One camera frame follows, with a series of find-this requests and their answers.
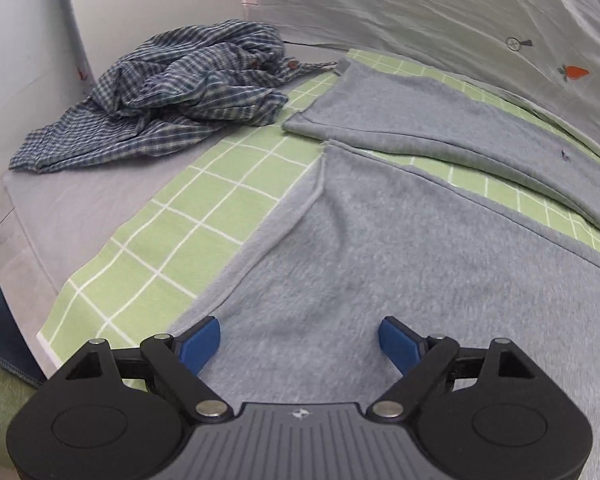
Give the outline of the grey sweatpants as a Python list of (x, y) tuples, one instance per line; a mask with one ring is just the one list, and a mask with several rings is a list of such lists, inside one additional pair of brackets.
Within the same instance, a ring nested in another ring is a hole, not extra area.
[(544, 193), (600, 228), (600, 163), (546, 129), (427, 77), (342, 60), (284, 128), (315, 166), (176, 322), (216, 315), (206, 369), (227, 400), (370, 402), (393, 381), (380, 320), (466, 344), (512, 338), (576, 402), (600, 479), (600, 253), (401, 156), (428, 155)]

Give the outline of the green grid mat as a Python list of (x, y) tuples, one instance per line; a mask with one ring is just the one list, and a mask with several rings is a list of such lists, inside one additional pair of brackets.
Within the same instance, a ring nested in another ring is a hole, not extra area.
[[(427, 77), (462, 92), (468, 98), (506, 110), (530, 124), (560, 136), (590, 155), (595, 154), (568, 130), (554, 126), (535, 110), (502, 99), (426, 65), (393, 55), (351, 50), (347, 56), (378, 72)], [(91, 261), (76, 270), (59, 289), (56, 302), (36, 339), (53, 364), (51, 375), (73, 351), (94, 336), (114, 348), (135, 346), (162, 332), (184, 312), (230, 261), (239, 247), (321, 155), (317, 141), (283, 133), (280, 125), (304, 110), (336, 80), (323, 74), (287, 93), (289, 102), (272, 126), (240, 128), (227, 140), (211, 141), (201, 155), (184, 155), (187, 164), (161, 191), (123, 191), (140, 198), (136, 215), (114, 228), (97, 229)], [(493, 200), (591, 246), (600, 253), (600, 229), (557, 200), (441, 159), (416, 155), (376, 155), (397, 164), (425, 170), (449, 184)]]

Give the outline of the blue denim jeans leg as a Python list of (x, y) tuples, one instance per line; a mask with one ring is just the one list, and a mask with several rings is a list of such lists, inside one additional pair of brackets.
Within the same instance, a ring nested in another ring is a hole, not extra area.
[(0, 367), (34, 388), (40, 388), (46, 377), (24, 341), (0, 286)]

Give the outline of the blue plaid shirt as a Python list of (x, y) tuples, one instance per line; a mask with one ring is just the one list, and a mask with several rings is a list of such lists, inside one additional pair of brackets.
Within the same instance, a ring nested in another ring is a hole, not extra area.
[(82, 102), (27, 134), (9, 170), (50, 174), (186, 150), (230, 124), (271, 125), (286, 84), (332, 69), (287, 55), (269, 24), (162, 32), (123, 55)]

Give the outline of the white panel board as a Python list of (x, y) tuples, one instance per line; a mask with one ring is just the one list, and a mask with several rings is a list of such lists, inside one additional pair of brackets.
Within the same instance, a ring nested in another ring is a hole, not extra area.
[(88, 96), (95, 85), (94, 75), (84, 50), (78, 24), (76, 24), (76, 16), (74, 15), (71, 0), (60, 0), (60, 7), (73, 56), (73, 63), (76, 66), (76, 76), (78, 76), (82, 93), (84, 96)]

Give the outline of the grey carrot print sheet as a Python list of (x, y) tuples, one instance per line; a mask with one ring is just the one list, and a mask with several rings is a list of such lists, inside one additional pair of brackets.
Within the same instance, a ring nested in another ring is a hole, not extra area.
[(289, 40), (405, 55), (515, 93), (600, 146), (600, 0), (244, 0)]

